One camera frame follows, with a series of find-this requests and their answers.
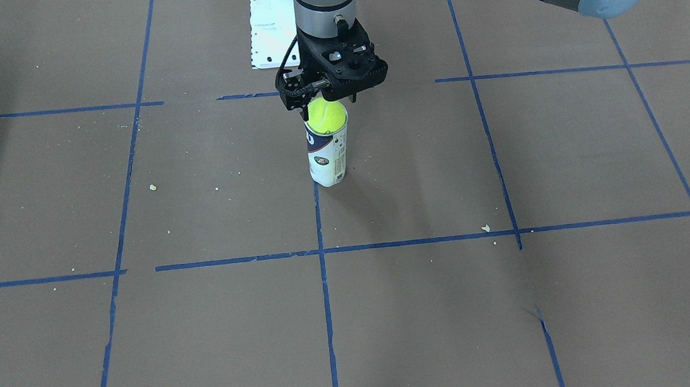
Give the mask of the yellow tennis ball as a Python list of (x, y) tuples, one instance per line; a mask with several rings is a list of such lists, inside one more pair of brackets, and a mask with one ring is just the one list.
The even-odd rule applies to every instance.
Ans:
[(346, 127), (347, 108), (341, 102), (315, 98), (308, 104), (308, 119), (305, 124), (314, 134), (327, 136)]

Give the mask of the tennis ball can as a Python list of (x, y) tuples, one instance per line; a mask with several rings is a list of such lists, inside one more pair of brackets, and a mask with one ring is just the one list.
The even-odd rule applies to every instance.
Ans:
[(304, 127), (310, 176), (327, 188), (341, 182), (346, 172), (348, 121), (343, 130), (327, 136), (314, 134), (305, 123)]

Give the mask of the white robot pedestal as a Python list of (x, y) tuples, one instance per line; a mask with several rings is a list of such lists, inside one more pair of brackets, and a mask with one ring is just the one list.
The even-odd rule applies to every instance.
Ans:
[(296, 37), (293, 0), (249, 0), (251, 67), (278, 68)]

